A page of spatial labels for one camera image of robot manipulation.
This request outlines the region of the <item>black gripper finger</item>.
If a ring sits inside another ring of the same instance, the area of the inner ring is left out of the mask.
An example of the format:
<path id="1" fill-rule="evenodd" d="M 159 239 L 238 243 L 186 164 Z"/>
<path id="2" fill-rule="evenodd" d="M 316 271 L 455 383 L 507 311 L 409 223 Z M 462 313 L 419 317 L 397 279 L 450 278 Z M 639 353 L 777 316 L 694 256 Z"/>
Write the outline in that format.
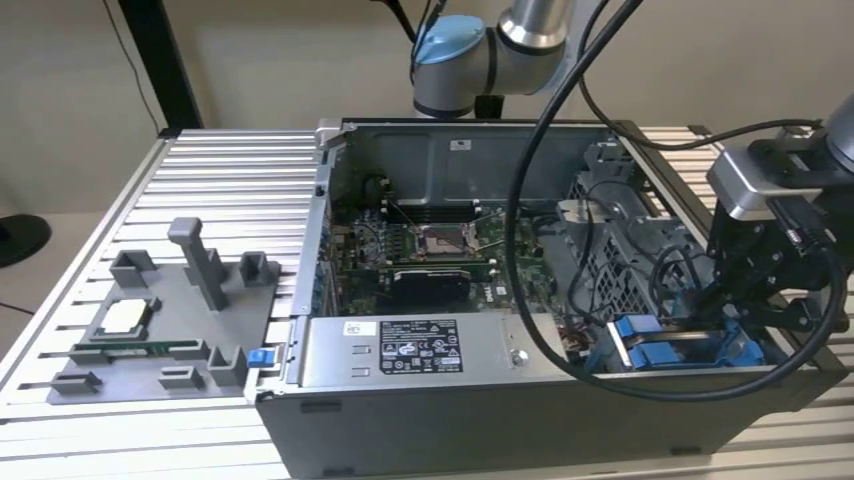
<path id="1" fill-rule="evenodd" d="M 760 302 L 760 321 L 766 327 L 801 333 L 832 331 L 830 293 L 809 291 L 786 299 L 781 294 Z"/>
<path id="2" fill-rule="evenodd" d="M 739 320 L 742 312 L 733 303 L 731 291 L 719 280 L 703 287 L 689 288 L 681 296 L 685 312 L 679 325 L 693 330 L 717 330 L 729 320 Z"/>

